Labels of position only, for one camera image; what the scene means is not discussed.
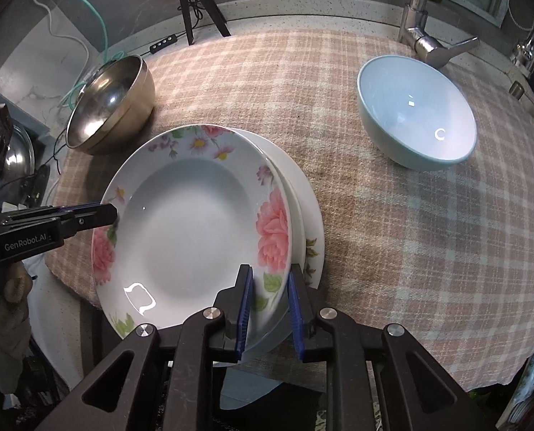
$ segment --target light blue bowl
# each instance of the light blue bowl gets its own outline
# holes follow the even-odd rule
[[[475,148],[477,125],[465,97],[421,61],[372,59],[359,71],[357,93],[370,139],[403,167],[440,170],[463,162]]]

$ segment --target teal cable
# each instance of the teal cable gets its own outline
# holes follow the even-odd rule
[[[124,51],[118,51],[116,53],[114,53],[109,61],[112,61],[112,60],[115,60],[115,61],[118,61],[118,60],[121,60],[123,57],[125,57],[127,54],[124,52]],[[83,86],[85,86],[87,84],[87,80],[82,80],[78,83],[76,83],[69,91],[67,94],[65,94],[64,96],[64,99],[66,102],[62,102],[61,106],[62,107],[69,107],[70,109],[72,110],[75,110],[75,105],[73,104],[73,93],[74,92],[79,92],[81,90],[81,88]]]
[[[93,12],[93,14],[95,14],[97,16],[97,18],[99,19],[99,23],[101,24],[101,29],[103,31],[103,42],[104,42],[104,50],[103,50],[103,62],[104,63],[107,63],[107,47],[108,47],[108,42],[107,42],[107,27],[105,27],[105,23],[103,22],[103,18],[101,17],[101,15],[97,12],[97,10],[93,7],[93,5],[88,2],[88,0],[81,0],[89,9],[91,9],[91,11]]]

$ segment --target faucet handle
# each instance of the faucet handle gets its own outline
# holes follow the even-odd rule
[[[454,45],[447,47],[446,49],[449,51],[450,55],[449,60],[453,57],[456,57],[457,55],[460,55],[461,53],[465,53],[467,51],[472,50],[473,48],[478,47],[479,44],[480,41],[478,37],[471,37],[466,41],[455,43]]]
[[[427,65],[438,69],[445,66],[451,58],[478,47],[479,43],[478,37],[472,37],[450,47],[443,47],[437,39],[425,35],[415,42],[415,51]]]

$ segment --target pink rose pattern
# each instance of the pink rose pattern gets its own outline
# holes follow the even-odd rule
[[[225,132],[225,129],[220,126],[203,125],[201,128],[209,137],[211,137],[211,139],[215,139],[217,136],[221,136]]]
[[[110,227],[100,227],[93,231],[92,264],[96,285],[103,285],[111,280],[110,269],[114,264],[115,252],[107,238]]]
[[[285,204],[278,187],[259,208],[255,227],[261,236],[257,243],[259,264],[267,266],[272,273],[285,270],[289,233]]]

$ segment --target flower pattern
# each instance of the flower pattern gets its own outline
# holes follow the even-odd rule
[[[271,272],[285,270],[289,233],[285,204],[278,187],[271,191],[269,200],[261,205],[255,227],[261,236],[257,243],[259,264],[267,266]]]
[[[120,202],[121,204],[125,204],[125,190],[123,188],[120,188],[119,186],[115,188],[115,196],[109,198],[107,202],[113,202],[115,200]]]
[[[208,146],[208,142],[205,138],[201,136],[195,136],[195,139],[189,147],[192,154],[203,154]]]
[[[92,246],[92,265],[93,277],[96,285],[103,285],[105,282],[111,280],[111,266],[114,264],[115,252],[114,244],[112,242],[115,237],[110,239],[108,234],[112,227],[99,227],[93,231],[93,246]]]
[[[152,142],[147,146],[149,152],[155,152],[157,149],[169,149],[169,156],[175,158],[177,151],[175,147],[179,143],[175,139],[171,139],[168,134],[162,134],[159,140]]]
[[[219,160],[225,160],[227,158],[227,155],[231,152],[233,152],[235,148],[233,146],[223,146],[222,148],[219,148],[219,150],[215,153],[213,158],[218,158]]]
[[[178,155],[177,151],[190,152],[191,154],[206,155],[209,158],[225,161],[235,151],[230,144],[229,137],[232,131],[214,125],[190,125],[177,128],[162,134],[147,145],[149,153],[169,151],[173,159]],[[261,186],[268,187],[270,191],[268,200],[259,207],[256,219],[256,230],[259,235],[257,243],[257,262],[262,267],[262,293],[257,293],[254,299],[254,311],[266,310],[272,306],[282,290],[283,271],[285,270],[289,253],[289,228],[288,215],[285,210],[285,201],[271,168],[263,164],[256,172],[257,180]],[[125,206],[125,192],[123,188],[116,187],[115,195],[107,202],[120,204],[121,213]],[[102,286],[111,280],[111,269],[115,262],[115,245],[117,243],[117,223],[110,227],[96,228],[93,234],[92,262],[93,275],[97,286]],[[308,241],[308,254],[314,256],[312,249],[316,240]],[[307,276],[313,269],[307,264]],[[125,319],[112,319],[112,324],[118,333],[124,337],[133,330],[133,319],[126,313]]]
[[[225,129],[221,128],[220,126],[213,126],[213,125],[202,125],[202,130],[212,139],[215,139],[217,136],[221,136]]]
[[[264,186],[266,184],[273,184],[273,172],[271,171],[271,168],[269,168],[267,165],[261,165],[259,167],[259,171],[257,172],[257,178],[261,182],[261,186]]]

